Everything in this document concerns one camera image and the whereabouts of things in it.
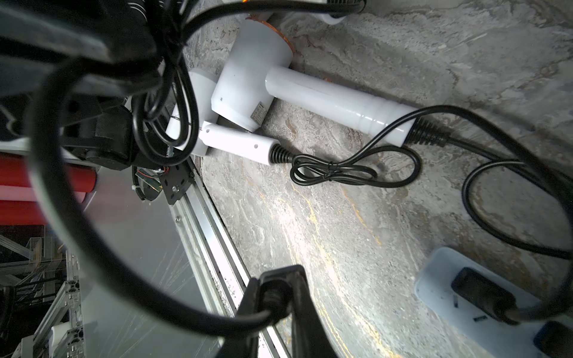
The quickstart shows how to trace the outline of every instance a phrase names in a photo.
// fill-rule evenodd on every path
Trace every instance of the marble floor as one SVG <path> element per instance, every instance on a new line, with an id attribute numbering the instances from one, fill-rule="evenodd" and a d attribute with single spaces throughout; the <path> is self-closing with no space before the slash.
<path id="1" fill-rule="evenodd" d="M 558 0 L 386 0 L 369 1 L 363 13 L 335 26 L 304 14 L 269 22 L 294 45 L 294 70 L 418 107 L 469 108 L 571 174 L 572 18 L 570 3 Z M 219 73 L 240 23 L 229 17 L 204 27 L 186 49 L 189 66 Z M 434 119 L 456 136 L 500 149 L 459 118 Z M 280 100 L 259 131 L 330 159 L 347 158 L 370 139 Z M 413 294 L 431 252 L 452 247 L 538 297 L 549 295 L 567 263 L 509 247 L 470 219 L 460 188 L 481 158 L 449 146 L 412 148 L 422 157 L 422 174 L 398 189 L 300 187 L 286 164 L 265 166 L 217 150 L 198 164 L 250 274 L 304 265 L 340 357 L 487 357 Z M 398 155 L 370 163 L 387 179 L 411 170 Z M 570 247 L 556 202 L 507 170 L 480 179 L 474 201 L 512 235 Z M 281 332 L 290 343 L 287 324 Z"/>

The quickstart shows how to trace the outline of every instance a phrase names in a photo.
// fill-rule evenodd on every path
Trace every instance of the white plastic part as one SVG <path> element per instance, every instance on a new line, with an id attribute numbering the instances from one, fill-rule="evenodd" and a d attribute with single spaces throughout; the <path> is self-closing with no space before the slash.
<path id="1" fill-rule="evenodd" d="M 415 111 L 405 104 L 385 100 L 341 85 L 274 66 L 266 75 L 266 90 L 274 97 L 375 136 L 396 119 Z M 384 141 L 401 147 L 414 120 L 391 131 Z"/>
<path id="2" fill-rule="evenodd" d="M 204 125 L 199 133 L 199 138 L 209 147 L 236 154 L 268 166 L 270 165 L 270 149 L 275 144 L 280 144 L 276 139 L 216 124 Z"/>
<path id="3" fill-rule="evenodd" d="M 64 336 L 70 329 L 72 329 L 71 322 L 64 322 L 52 326 L 50 339 L 48 341 L 48 356 L 50 358 L 54 356 L 54 350 L 56 349 L 58 344 L 60 344 L 60 341 L 62 340 L 62 338 L 64 338 Z"/>
<path id="4" fill-rule="evenodd" d="M 270 25 L 246 19 L 211 98 L 212 109 L 250 132 L 259 128 L 273 101 L 265 89 L 272 66 L 289 66 L 293 52 Z"/>
<path id="5" fill-rule="evenodd" d="M 219 115 L 211 110 L 211 95 L 217 85 L 217 77 L 199 68 L 190 70 L 189 77 L 191 78 L 191 85 L 193 86 L 197 109 L 199 110 L 199 127 L 203 127 L 203 122 L 216 123 Z M 179 137 L 179 131 L 179 108 L 175 106 L 169 124 L 167 125 L 166 133 L 169 137 L 175 139 Z M 182 150 L 186 144 L 187 143 L 180 145 L 177 149 Z M 204 156 L 205 153 L 207 153 L 207 149 L 208 146 L 206 146 L 201 139 L 197 139 L 197 143 L 195 147 L 193 147 L 191 154 Z"/>
<path id="6" fill-rule="evenodd" d="M 428 263 L 414 282 L 416 296 L 444 321 L 456 327 L 460 333 L 474 340 L 494 357 L 549 358 L 533 344 L 533 338 L 547 320 L 524 322 L 517 326 L 500 323 L 454 292 L 452 282 L 465 267 L 477 271 L 511 292 L 519 308 L 540 302 L 537 297 L 449 247 L 440 247 L 431 254 Z M 566 314 L 553 317 L 551 321 L 560 322 L 573 329 L 573 318 Z"/>
<path id="7" fill-rule="evenodd" d="M 336 25 L 337 23 L 341 23 L 342 20 L 346 18 L 346 16 L 342 17 L 332 17 L 329 14 L 313 14 L 319 20 L 329 24 L 329 25 Z"/>

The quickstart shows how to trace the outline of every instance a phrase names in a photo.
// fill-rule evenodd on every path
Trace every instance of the white hair dryer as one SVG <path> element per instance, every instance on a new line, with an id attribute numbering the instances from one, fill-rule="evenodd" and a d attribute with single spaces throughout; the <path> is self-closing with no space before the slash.
<path id="1" fill-rule="evenodd" d="M 209 147 L 236 154 L 262 164 L 272 163 L 271 149 L 280 144 L 278 140 L 249 132 L 217 125 L 218 114 L 211 110 L 211 95 L 217 84 L 217 77 L 209 72 L 194 68 L 189 71 L 199 111 L 199 138 L 191 152 L 204 156 Z M 179 136 L 179 109 L 175 106 L 167 126 L 170 137 Z"/>
<path id="2" fill-rule="evenodd" d="M 290 70 L 293 54 L 290 42 L 273 26 L 246 19 L 213 92 L 213 111 L 253 132 L 276 97 L 374 136 L 415 110 Z M 413 124 L 400 125 L 383 140 L 402 146 Z"/>

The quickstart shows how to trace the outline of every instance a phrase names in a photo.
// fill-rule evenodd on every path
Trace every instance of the black bracket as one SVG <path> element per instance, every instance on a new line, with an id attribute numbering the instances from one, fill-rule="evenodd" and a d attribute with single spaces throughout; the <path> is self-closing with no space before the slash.
<path id="1" fill-rule="evenodd" d="M 505 315 L 508 309 L 515 309 L 515 296 L 479 272 L 464 267 L 452 282 L 452 289 L 494 320 L 509 325 L 519 324 Z M 481 317 L 474 318 L 475 322 L 480 320 Z"/>
<path id="2" fill-rule="evenodd" d="M 193 168 L 195 168 L 195 165 L 191 158 L 187 158 L 181 164 L 167 167 L 167 170 L 159 175 L 159 181 L 169 205 L 173 205 L 177 200 L 181 199 L 191 186 L 195 177 Z"/>
<path id="3" fill-rule="evenodd" d="M 273 321 L 292 314 L 292 356 L 337 358 L 308 290 L 307 275 L 301 265 L 264 272 L 259 280 L 251 278 L 238 315 L 268 310 Z M 227 339 L 217 358 L 256 358 L 257 335 L 245 339 Z"/>

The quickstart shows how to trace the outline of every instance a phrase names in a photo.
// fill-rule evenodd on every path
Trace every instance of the power cord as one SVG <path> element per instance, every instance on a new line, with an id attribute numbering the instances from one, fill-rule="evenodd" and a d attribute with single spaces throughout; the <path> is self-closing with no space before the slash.
<path id="1" fill-rule="evenodd" d="M 147 23 L 158 44 L 159 56 L 165 67 L 162 86 L 157 91 L 133 97 L 133 129 L 139 149 L 160 166 L 182 163 L 189 157 L 197 142 L 199 113 L 182 54 L 187 41 L 202 26 L 224 16 L 262 11 L 299 11 L 344 16 L 362 11 L 366 4 L 363 0 L 337 0 L 326 4 L 282 0 L 236 2 L 213 7 L 186 22 L 196 3 L 197 0 L 184 2 L 181 8 L 180 3 L 175 0 L 165 0 L 163 6 L 158 1 L 146 1 Z M 179 108 L 180 129 L 177 139 L 172 139 L 167 134 L 165 125 L 160 121 L 161 109 L 165 106 L 171 89 L 175 92 Z M 151 133 L 173 148 L 173 154 L 164 154 L 155 149 L 149 138 Z M 185 142 L 187 144 L 184 149 L 175 148 Z"/>
<path id="2" fill-rule="evenodd" d="M 326 162 L 325 160 L 308 155 L 292 155 L 290 152 L 280 147 L 276 144 L 270 153 L 271 163 L 292 163 L 291 169 L 291 179 L 298 185 L 310 186 L 325 181 L 334 181 L 343 184 L 350 185 L 369 185 L 380 188 L 398 188 L 410 184 L 420 174 L 421 170 L 421 160 L 416 152 L 409 148 L 399 148 L 394 146 L 383 146 L 374 147 L 374 145 L 380 140 L 378 137 L 371 140 L 366 144 L 358 153 L 352 157 L 343 160 L 341 162 Z M 523 162 L 515 159 L 503 159 L 502 157 L 480 148 L 470 142 L 454 139 L 450 137 L 450 133 L 443 129 L 438 128 L 436 125 L 432 124 L 430 121 L 424 118 L 416 119 L 416 122 L 412 126 L 410 133 L 406 137 L 404 142 L 405 145 L 411 144 L 426 144 L 426 145 L 438 145 L 440 147 L 446 146 L 446 144 L 456 145 L 465 150 L 471 151 L 475 154 L 481 155 L 485 158 L 491 160 L 491 162 L 485 163 L 473 170 L 464 181 L 464 185 L 461 190 L 462 202 L 464 207 L 470 217 L 485 231 L 494 236 L 495 238 L 511 245 L 518 247 L 522 250 L 527 250 L 536 254 L 552 256 L 562 259 L 571 259 L 571 252 L 553 249 L 550 247 L 532 245 L 526 243 L 522 240 L 512 238 L 509 235 L 503 233 L 499 229 L 495 228 L 493 225 L 484 220 L 474 209 L 472 201 L 470 200 L 470 193 L 472 190 L 472 185 L 474 185 L 476 179 L 483 174 L 485 171 L 496 167 L 506 167 L 510 170 L 521 175 L 526 180 L 530 181 L 534 185 L 538 186 L 545 192 L 547 190 L 539 181 L 537 176 L 528 172 L 523 168 L 525 165 Z M 376 171 L 367 166 L 357 166 L 353 165 L 359 160 L 365 159 L 366 157 L 379 152 L 398 152 L 407 155 L 414 163 L 414 169 L 408 178 L 400 180 L 398 182 L 385 182 L 381 180 L 376 180 Z M 310 171 L 312 175 L 308 175 L 304 172 L 304 169 Z M 573 182 L 573 179 L 564 173 L 555 170 L 559 176 L 569 182 Z"/>
<path id="3" fill-rule="evenodd" d="M 505 146 L 516 158 L 504 159 L 493 152 L 477 147 L 467 141 L 451 138 L 449 132 L 439 129 L 422 117 L 434 113 L 451 113 L 475 124 Z M 429 144 L 439 145 L 441 147 L 452 144 L 491 160 L 491 162 L 483 164 L 472 171 L 466 178 L 462 188 L 464 207 L 480 227 L 499 240 L 520 249 L 571 260 L 570 251 L 532 245 L 522 240 L 512 238 L 482 219 L 475 211 L 470 200 L 470 192 L 476 178 L 491 168 L 503 166 L 518 173 L 557 199 L 566 212 L 571 232 L 573 233 L 573 186 L 571 185 L 573 179 L 558 170 L 549 168 L 515 139 L 508 136 L 489 121 L 467 109 L 451 105 L 437 105 L 409 113 L 388 125 L 355 155 L 340 162 L 328 162 L 309 154 L 294 155 L 278 144 L 271 149 L 270 162 L 291 163 L 291 179 L 295 183 L 303 186 L 314 185 L 325 181 L 384 188 L 404 186 L 414 181 L 420 174 L 421 161 L 419 156 L 409 148 L 389 146 L 375 147 L 375 145 L 393 129 L 412 119 L 416 119 L 416 122 L 406 138 L 405 144 Z M 380 152 L 399 152 L 407 155 L 414 162 L 412 174 L 410 174 L 408 178 L 398 182 L 385 182 L 377 180 L 376 171 L 373 168 L 356 165 L 356 162 L 359 160 Z M 572 281 L 573 262 L 570 264 L 567 275 L 557 292 L 549 300 L 530 308 L 509 310 L 505 314 L 514 321 L 523 322 L 542 320 L 563 313 L 573 304 L 572 294 L 570 293 Z"/>
<path id="4" fill-rule="evenodd" d="M 158 41 L 162 41 L 158 43 L 158 47 L 165 45 L 167 48 L 163 49 L 167 74 L 164 71 L 164 87 L 156 93 L 156 99 L 151 101 L 150 93 L 133 98 L 135 100 L 135 103 L 132 103 L 134 135 L 142 153 L 148 155 L 160 166 L 170 166 L 186 160 L 195 145 L 199 116 L 191 81 L 180 49 L 201 26 L 214 19 L 238 13 L 307 11 L 349 14 L 363 8 L 363 1 L 347 2 L 326 5 L 281 0 L 232 3 L 208 9 L 185 25 L 182 21 L 177 21 L 179 18 L 183 19 L 183 16 L 179 17 L 178 13 L 183 10 L 183 14 L 189 14 L 191 9 L 187 7 L 180 9 L 174 5 L 173 0 L 165 0 L 164 10 L 161 11 L 158 10 L 160 7 L 157 1 L 146 1 L 146 6 L 150 7 L 146 9 L 148 18 L 155 17 L 154 23 L 161 25 L 152 26 L 152 31 L 158 36 Z M 185 2 L 189 4 L 188 6 L 193 6 L 195 3 L 196 1 Z M 176 36 L 179 28 L 182 29 L 182 37 Z M 243 338 L 275 323 L 273 312 L 268 310 L 247 316 L 224 317 L 196 310 L 166 295 L 125 265 L 86 219 L 64 171 L 59 144 L 59 123 L 60 114 L 65 113 L 63 109 L 77 82 L 88 73 L 98 73 L 101 68 L 102 64 L 83 58 L 63 61 L 39 85 L 24 115 L 26 133 L 30 137 L 28 156 L 30 181 L 42 212 L 54 227 L 58 237 L 80 256 L 82 266 L 90 277 L 98 280 L 124 300 L 180 328 L 204 335 Z M 189 126 L 191 129 L 185 131 L 185 128 L 181 127 L 180 137 L 189 138 L 187 146 L 183 151 L 168 157 L 160 154 L 151 146 L 144 126 L 152 131 L 164 130 L 161 123 L 154 127 L 150 123 L 156 120 L 153 108 L 164 107 L 164 95 L 161 91 L 170 90 L 173 83 L 171 76 L 176 79 L 175 87 L 178 91 L 176 97 L 179 114 L 182 115 L 180 122 L 189 121 L 186 111 L 188 105 L 191 114 Z M 146 106 L 148 102 L 152 102 L 151 109 Z"/>

